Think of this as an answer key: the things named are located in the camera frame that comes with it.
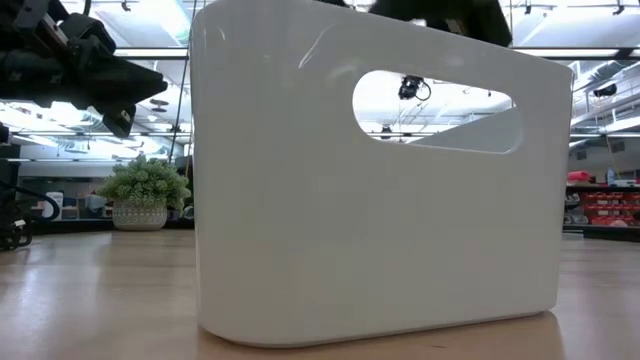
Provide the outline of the low shelf with boxes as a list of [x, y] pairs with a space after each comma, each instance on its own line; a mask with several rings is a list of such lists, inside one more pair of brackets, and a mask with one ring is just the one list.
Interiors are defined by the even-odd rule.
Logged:
[[56, 203], [58, 212], [52, 220], [33, 223], [32, 230], [36, 235], [114, 230], [112, 220], [102, 216], [103, 208], [97, 214], [92, 214], [83, 200], [67, 197], [63, 191], [46, 192], [45, 196]]

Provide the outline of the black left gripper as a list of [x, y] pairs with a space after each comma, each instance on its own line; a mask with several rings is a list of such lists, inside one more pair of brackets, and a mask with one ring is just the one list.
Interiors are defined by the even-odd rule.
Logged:
[[83, 13], [50, 12], [49, 16], [56, 33], [53, 54], [59, 64], [49, 102], [106, 108], [104, 126], [115, 137], [127, 138], [135, 104], [167, 89], [163, 75], [115, 56], [115, 41], [101, 21]]

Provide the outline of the green potted plant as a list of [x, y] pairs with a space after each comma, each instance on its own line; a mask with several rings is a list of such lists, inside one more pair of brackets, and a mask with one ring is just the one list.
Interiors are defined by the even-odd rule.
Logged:
[[164, 227], [170, 209], [184, 209], [191, 196], [188, 185], [175, 165], [139, 155], [126, 165], [115, 165], [97, 194], [113, 202], [112, 221], [118, 230], [155, 231]]

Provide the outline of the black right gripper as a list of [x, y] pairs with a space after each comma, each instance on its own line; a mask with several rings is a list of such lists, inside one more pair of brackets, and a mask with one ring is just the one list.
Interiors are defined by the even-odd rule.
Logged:
[[497, 46], [508, 47], [512, 34], [499, 0], [376, 0], [370, 14], [411, 22]]

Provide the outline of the shelf with red bins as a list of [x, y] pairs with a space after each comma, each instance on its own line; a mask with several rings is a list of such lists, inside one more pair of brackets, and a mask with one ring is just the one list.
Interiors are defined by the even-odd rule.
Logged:
[[564, 232], [640, 243], [640, 172], [619, 178], [609, 169], [603, 182], [587, 171], [569, 172], [564, 205]]

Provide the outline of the white jug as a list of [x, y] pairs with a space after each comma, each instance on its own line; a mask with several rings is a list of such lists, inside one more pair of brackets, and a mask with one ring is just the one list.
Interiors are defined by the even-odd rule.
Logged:
[[47, 200], [44, 201], [42, 216], [51, 221], [59, 221], [62, 216], [64, 193], [59, 191], [47, 192], [46, 196]]

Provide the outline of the white plastic handled bin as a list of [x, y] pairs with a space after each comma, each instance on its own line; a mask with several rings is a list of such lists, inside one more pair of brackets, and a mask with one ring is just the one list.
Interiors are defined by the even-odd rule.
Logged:
[[[315, 0], [215, 0], [192, 25], [199, 324], [300, 347], [556, 303], [572, 71]], [[375, 70], [509, 94], [419, 145], [365, 133]]]

